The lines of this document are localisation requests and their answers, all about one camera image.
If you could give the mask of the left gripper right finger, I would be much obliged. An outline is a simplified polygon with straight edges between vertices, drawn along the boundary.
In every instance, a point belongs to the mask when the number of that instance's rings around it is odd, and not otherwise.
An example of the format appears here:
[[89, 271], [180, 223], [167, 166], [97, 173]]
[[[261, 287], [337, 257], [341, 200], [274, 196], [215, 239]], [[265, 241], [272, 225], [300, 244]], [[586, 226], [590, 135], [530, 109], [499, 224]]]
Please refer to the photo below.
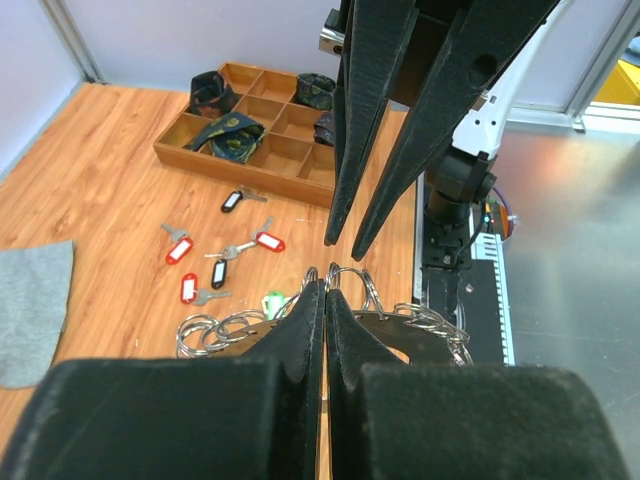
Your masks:
[[[330, 291], [326, 314], [346, 306]], [[625, 479], [592, 391], [540, 367], [406, 364], [327, 335], [330, 458], [337, 479]]]

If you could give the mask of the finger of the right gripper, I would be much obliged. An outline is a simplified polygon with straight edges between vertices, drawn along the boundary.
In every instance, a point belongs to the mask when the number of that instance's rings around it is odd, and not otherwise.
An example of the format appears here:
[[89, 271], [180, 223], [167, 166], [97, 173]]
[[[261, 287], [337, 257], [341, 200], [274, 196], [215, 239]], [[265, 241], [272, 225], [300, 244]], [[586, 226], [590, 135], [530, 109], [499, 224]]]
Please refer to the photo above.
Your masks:
[[348, 1], [334, 94], [336, 181], [324, 243], [337, 243], [413, 33], [414, 1]]
[[404, 191], [555, 8], [553, 1], [414, 1], [417, 21], [390, 100], [408, 106], [354, 240], [362, 259]]

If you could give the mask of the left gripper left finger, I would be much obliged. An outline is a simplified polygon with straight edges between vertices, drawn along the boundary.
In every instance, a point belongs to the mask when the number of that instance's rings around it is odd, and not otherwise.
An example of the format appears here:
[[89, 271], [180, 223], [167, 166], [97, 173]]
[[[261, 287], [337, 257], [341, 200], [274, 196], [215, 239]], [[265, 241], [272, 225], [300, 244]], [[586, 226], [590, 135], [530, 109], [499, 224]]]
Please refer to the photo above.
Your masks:
[[27, 404], [5, 479], [312, 479], [325, 286], [239, 356], [59, 363]]

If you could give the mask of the green key tag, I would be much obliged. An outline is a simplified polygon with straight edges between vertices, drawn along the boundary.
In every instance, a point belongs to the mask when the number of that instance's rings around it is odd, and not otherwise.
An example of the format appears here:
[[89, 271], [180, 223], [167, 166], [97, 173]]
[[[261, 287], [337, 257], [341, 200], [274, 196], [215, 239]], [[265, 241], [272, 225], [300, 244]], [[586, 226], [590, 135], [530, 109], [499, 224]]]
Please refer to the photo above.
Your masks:
[[268, 320], [273, 320], [281, 315], [282, 309], [287, 309], [285, 304], [290, 300], [279, 292], [268, 293], [261, 301], [262, 309]]

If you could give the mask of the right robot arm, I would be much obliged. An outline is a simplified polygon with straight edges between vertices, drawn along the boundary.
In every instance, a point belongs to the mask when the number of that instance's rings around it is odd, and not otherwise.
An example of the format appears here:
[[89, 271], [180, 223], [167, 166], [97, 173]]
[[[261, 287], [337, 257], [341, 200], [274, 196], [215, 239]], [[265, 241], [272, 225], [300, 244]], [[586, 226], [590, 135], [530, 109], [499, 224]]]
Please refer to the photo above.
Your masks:
[[320, 40], [340, 59], [325, 244], [338, 241], [387, 105], [396, 102], [408, 112], [351, 255], [365, 256], [403, 193], [424, 179], [421, 261], [466, 268], [477, 237], [470, 209], [495, 183], [492, 167], [517, 91], [566, 9], [564, 1], [344, 1], [333, 9]]

